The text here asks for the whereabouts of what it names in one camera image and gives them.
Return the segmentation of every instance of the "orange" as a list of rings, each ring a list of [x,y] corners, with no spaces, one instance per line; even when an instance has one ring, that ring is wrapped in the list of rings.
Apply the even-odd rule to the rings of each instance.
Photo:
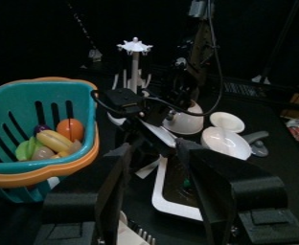
[[[56,127],[56,132],[66,136],[72,142],[83,140],[85,126],[78,119],[63,120]]]

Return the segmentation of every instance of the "toy fruit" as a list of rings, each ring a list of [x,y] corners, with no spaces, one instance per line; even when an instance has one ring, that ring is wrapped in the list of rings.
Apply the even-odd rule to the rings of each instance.
[[[85,126],[78,119],[63,120],[56,127],[56,131],[64,135],[72,142],[83,140]]]
[[[75,152],[78,152],[82,149],[83,145],[81,143],[79,140],[75,140],[72,147],[70,149],[70,153],[74,154]]]
[[[20,145],[18,146],[18,149],[15,151],[15,156],[19,159],[19,161],[28,161],[30,156],[27,153],[27,149],[28,149],[28,141],[20,143]]]
[[[54,151],[47,147],[42,146],[34,153],[32,160],[44,160],[50,159],[55,155]]]
[[[38,140],[55,152],[67,151],[72,147],[72,141],[54,130],[44,130],[38,134]]]
[[[35,151],[43,146],[39,140],[32,136],[28,141],[24,141],[15,151],[15,156],[19,161],[31,160]]]
[[[34,129],[34,135],[38,135],[38,133],[40,133],[43,130],[51,130],[51,127],[47,126],[46,124],[39,124],[35,129]]]

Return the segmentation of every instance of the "white plate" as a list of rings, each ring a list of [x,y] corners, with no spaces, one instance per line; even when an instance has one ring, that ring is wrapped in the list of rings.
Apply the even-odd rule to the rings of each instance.
[[[210,116],[210,122],[218,127],[234,132],[241,133],[246,126],[244,121],[230,113],[226,112],[216,112]]]

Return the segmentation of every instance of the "plastic basket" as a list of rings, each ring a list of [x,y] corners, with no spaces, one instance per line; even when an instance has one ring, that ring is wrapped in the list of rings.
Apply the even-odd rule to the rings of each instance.
[[[0,87],[0,196],[16,203],[44,200],[54,183],[90,165],[99,154],[97,104],[85,80],[38,78]],[[15,150],[38,124],[52,128],[67,118],[85,125],[83,147],[60,159],[18,162]]]

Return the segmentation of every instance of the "white bowl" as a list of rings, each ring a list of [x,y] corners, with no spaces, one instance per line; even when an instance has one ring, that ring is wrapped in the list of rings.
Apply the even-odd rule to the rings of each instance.
[[[210,122],[216,126],[236,133],[241,133],[246,128],[244,121],[237,116],[226,112],[216,112],[212,114]]]
[[[253,153],[246,140],[237,133],[222,127],[210,126],[206,128],[202,133],[201,143],[205,147],[242,160],[248,160]]]
[[[193,101],[190,112],[204,113],[201,106]],[[205,117],[192,116],[186,113],[177,113],[171,121],[165,120],[165,128],[177,134],[192,135],[204,129]]]

